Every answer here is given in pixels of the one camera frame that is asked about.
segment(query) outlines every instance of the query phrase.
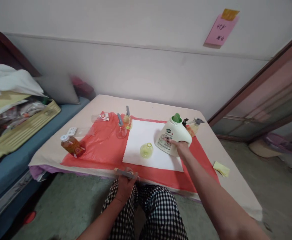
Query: pink sticky note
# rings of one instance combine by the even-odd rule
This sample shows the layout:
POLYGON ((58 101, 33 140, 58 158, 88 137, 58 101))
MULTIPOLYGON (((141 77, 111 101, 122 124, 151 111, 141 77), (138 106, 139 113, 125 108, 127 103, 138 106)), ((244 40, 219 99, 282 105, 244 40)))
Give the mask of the pink sticky note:
POLYGON ((221 18, 222 15, 219 15, 217 20, 215 21, 213 28, 210 30, 210 33, 205 41, 205 43, 215 44, 222 46, 232 29, 235 27, 238 22, 239 17, 235 17, 233 21, 227 21, 221 18))

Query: person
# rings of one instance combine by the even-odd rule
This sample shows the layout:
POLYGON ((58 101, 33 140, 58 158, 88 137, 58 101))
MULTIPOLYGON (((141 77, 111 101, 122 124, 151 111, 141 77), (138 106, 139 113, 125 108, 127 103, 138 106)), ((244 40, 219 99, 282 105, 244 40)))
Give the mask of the person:
MULTIPOLYGON (((220 239, 269 239, 255 220, 202 168, 186 142, 170 142, 177 147, 220 239)), ((77 240, 134 239, 134 213, 138 204, 147 218, 139 239, 188 239, 172 193, 162 186, 137 185, 138 174, 134 175, 136 178, 131 180, 120 176, 114 181, 101 214, 77 240)))

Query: beige bed sheet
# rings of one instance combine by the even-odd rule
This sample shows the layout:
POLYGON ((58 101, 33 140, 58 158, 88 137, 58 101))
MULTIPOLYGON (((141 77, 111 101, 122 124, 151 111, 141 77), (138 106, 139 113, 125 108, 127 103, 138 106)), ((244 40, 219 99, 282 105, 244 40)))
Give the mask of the beige bed sheet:
MULTIPOLYGON (((124 113, 126 105, 129 106, 130 114, 137 118, 155 119, 167 121, 170 116, 179 113, 182 118, 193 119, 194 117, 205 120, 200 111, 173 107, 158 103, 143 102, 131 99, 98 95, 76 116, 66 123, 56 132, 33 156, 29 166, 50 165, 68 171, 87 173, 104 177, 115 177, 111 170, 100 170, 91 168, 66 167, 60 165, 66 155, 66 151, 60 146, 60 137, 67 133, 70 127, 88 128, 91 126, 91 116, 98 115, 102 111, 124 113)), ((197 132, 197 138, 202 145, 208 159, 213 165, 215 161, 230 168, 228 178, 224 178, 217 173, 221 186, 246 210, 246 212, 258 221, 262 220, 262 207, 256 199, 254 193, 248 186, 243 176, 217 139, 212 129, 207 123, 202 123, 197 132)), ((199 199, 198 194, 170 189, 186 197, 199 199)))

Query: left hand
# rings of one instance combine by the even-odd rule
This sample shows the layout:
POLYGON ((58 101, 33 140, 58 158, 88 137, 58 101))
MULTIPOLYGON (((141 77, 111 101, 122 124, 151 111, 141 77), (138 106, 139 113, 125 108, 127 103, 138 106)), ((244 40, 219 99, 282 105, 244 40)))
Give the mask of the left hand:
MULTIPOLYGON (((131 168, 126 167, 125 172, 133 172, 131 168)), ((115 199, 119 200, 123 204, 126 204, 131 196, 133 186, 138 178, 138 173, 134 173, 134 179, 128 179, 124 175, 120 175, 118 178, 118 190, 115 199)))

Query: brown liquid bottle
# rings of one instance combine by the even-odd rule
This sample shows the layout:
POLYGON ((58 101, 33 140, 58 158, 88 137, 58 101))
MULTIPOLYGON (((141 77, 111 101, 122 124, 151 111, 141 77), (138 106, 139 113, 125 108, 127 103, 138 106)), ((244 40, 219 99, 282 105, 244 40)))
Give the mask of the brown liquid bottle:
POLYGON ((63 135, 61 136, 60 140, 61 146, 75 158, 80 157, 86 151, 86 149, 80 146, 79 141, 75 139, 73 136, 63 135))

